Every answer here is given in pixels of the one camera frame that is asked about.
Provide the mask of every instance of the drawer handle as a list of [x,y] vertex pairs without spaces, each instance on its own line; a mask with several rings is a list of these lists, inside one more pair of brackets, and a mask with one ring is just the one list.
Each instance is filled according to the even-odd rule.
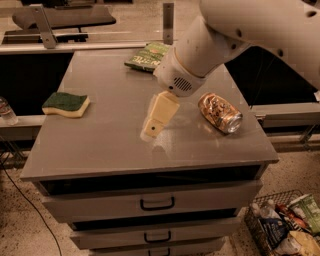
[[169,230],[168,231],[168,238],[165,238],[165,239],[159,239],[159,240],[148,240],[148,235],[147,233],[144,233],[144,241],[146,243],[149,243],[149,244],[153,244],[153,243],[164,243],[164,242],[168,242],[171,240],[171,231]]
[[[148,255],[149,255],[149,256],[152,256],[151,254],[152,254],[152,252],[149,250],[149,251],[148,251]],[[168,248],[168,254],[163,255],[163,256],[170,256],[170,248]]]
[[174,207],[175,201],[174,197],[171,197],[171,204],[167,206],[158,206],[158,207],[145,207],[143,199],[140,200],[140,207],[144,211],[159,211],[159,210],[168,210]]

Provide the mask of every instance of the table top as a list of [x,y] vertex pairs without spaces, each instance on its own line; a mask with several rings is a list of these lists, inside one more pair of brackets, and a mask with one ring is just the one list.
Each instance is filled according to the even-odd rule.
[[[156,78],[124,65],[138,49],[75,52],[59,91],[88,95],[80,119],[47,116],[21,174],[25,181],[246,166],[278,160],[224,65],[180,109],[156,139],[142,136]],[[201,114],[198,100],[214,92],[243,114],[224,135]]]

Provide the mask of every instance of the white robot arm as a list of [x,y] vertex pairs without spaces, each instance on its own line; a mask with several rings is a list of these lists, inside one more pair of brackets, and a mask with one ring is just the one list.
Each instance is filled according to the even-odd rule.
[[[178,97],[192,95],[215,68],[253,45],[271,52],[320,89],[319,9],[302,0],[201,0],[200,10],[202,16],[154,72],[170,93],[155,101],[145,128],[148,135],[156,137],[170,121]],[[167,96],[175,107],[164,113],[161,105]]]

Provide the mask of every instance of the gray cabinet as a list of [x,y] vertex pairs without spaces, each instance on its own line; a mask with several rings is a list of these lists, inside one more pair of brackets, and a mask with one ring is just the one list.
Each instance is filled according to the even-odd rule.
[[[141,136],[155,77],[123,65],[136,49],[75,52],[61,91],[86,94],[80,119],[48,116],[21,179],[90,255],[164,256],[220,250],[237,216],[277,162],[267,136],[224,66],[181,107],[157,139]],[[232,135],[197,103],[216,92],[244,115]]]

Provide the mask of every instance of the sponge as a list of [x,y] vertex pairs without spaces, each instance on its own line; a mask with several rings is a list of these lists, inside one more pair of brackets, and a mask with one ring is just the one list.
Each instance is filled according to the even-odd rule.
[[78,96],[65,92],[54,92],[42,105],[46,115],[58,114],[69,118],[82,117],[90,104],[87,95]]

